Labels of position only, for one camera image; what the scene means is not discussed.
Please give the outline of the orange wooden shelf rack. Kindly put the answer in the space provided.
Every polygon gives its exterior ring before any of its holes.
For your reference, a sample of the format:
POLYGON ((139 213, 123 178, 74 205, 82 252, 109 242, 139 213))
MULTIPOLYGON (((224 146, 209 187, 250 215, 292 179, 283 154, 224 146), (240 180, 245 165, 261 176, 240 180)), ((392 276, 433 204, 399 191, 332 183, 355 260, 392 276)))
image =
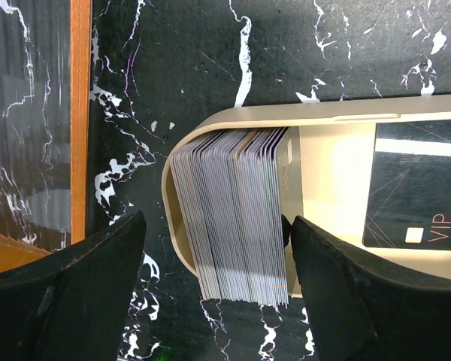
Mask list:
POLYGON ((0 272, 83 240, 92 4, 0 1, 0 272))

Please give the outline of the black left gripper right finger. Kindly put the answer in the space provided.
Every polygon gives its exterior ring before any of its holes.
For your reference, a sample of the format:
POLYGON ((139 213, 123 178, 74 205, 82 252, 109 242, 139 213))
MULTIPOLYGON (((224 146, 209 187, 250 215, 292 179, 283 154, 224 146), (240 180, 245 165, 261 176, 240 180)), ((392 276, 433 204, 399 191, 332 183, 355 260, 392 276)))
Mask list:
POLYGON ((283 220, 320 360, 451 360, 451 280, 283 220))

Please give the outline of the tan oval wooden tray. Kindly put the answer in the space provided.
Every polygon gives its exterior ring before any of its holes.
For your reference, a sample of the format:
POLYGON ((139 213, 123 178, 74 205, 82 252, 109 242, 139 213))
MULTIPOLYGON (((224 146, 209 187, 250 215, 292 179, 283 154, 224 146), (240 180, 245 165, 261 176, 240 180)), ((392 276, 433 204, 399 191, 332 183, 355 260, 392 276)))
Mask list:
MULTIPOLYGON (((375 248, 362 243, 377 125, 435 120, 451 120, 451 95, 267 105, 214 114, 175 146, 162 173, 162 197, 177 255, 198 277, 171 173, 171 156, 209 132, 285 128, 286 137, 278 150, 284 220, 303 217, 388 261, 451 280, 451 251, 375 248)), ((297 297, 300 286, 288 244, 285 257, 289 298, 297 297)))

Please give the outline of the black VIP credit card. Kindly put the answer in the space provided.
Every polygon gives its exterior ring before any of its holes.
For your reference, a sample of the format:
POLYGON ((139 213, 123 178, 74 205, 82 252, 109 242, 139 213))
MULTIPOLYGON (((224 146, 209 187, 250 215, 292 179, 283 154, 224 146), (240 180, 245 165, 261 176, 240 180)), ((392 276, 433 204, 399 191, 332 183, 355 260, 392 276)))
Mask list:
POLYGON ((377 125, 362 243, 451 251, 451 120, 377 125))

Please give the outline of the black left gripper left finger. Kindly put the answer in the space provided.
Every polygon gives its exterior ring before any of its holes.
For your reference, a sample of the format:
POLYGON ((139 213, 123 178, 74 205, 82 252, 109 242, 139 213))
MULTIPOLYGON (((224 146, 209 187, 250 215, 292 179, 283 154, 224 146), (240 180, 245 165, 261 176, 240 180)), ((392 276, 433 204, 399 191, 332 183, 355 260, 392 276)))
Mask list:
POLYGON ((138 211, 0 273, 0 360, 115 360, 145 234, 138 211))

